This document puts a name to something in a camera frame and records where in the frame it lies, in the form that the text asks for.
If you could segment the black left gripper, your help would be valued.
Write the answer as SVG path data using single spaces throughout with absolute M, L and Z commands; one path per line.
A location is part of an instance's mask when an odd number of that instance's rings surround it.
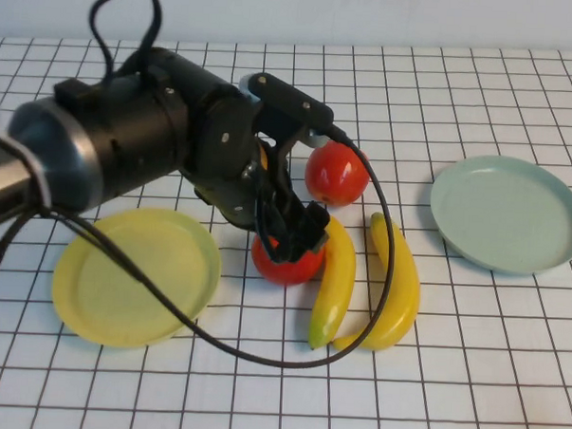
M 287 156 L 301 133 L 267 142 L 248 131 L 248 161 L 241 172 L 239 227 L 258 233 L 275 264 L 297 263 L 299 254 L 320 251 L 327 238 L 329 212 L 317 201 L 306 207 L 295 195 Z

